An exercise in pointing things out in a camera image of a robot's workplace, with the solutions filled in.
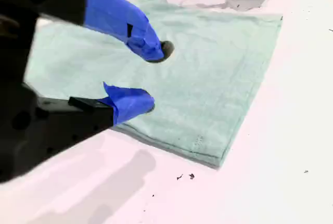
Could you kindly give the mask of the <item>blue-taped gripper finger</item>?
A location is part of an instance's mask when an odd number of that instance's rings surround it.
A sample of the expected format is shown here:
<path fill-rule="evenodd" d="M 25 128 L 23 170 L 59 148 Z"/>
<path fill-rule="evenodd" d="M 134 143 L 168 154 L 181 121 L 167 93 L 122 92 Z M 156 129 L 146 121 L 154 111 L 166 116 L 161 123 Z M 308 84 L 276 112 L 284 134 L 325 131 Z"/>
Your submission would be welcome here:
<path fill-rule="evenodd" d="M 42 13 L 110 35 L 150 63 L 169 58 L 170 41 L 161 41 L 146 15 L 127 0 L 46 0 Z"/>
<path fill-rule="evenodd" d="M 48 153 L 59 153 L 106 129 L 154 110 L 154 98 L 143 89 L 104 84 L 106 97 L 39 98 L 36 119 Z"/>

